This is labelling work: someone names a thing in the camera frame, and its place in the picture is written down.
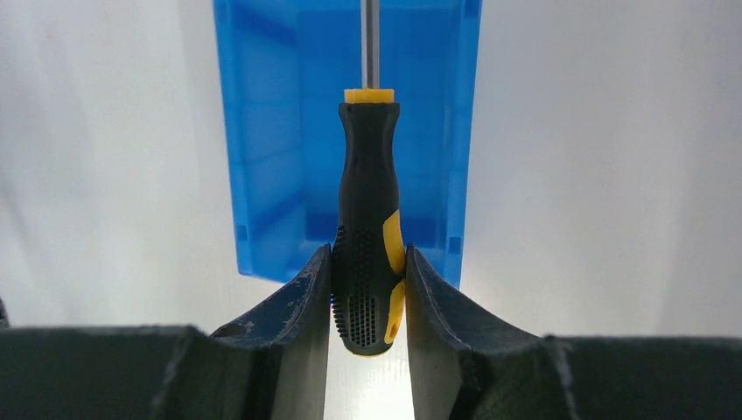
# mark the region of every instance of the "black and yellow handle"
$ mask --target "black and yellow handle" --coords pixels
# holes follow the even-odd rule
[[[354,354],[389,350],[404,309],[404,244],[392,140],[399,104],[390,89],[347,90],[340,104],[346,161],[332,248],[332,310]]]

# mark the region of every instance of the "white wall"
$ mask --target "white wall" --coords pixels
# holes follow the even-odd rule
[[[490,1],[462,290],[534,333],[742,334],[742,3]],[[194,323],[236,274],[208,0],[0,0],[17,326]],[[405,334],[331,336],[327,418],[411,418]]]
[[[742,334],[742,2],[486,2],[462,290],[535,333]]]

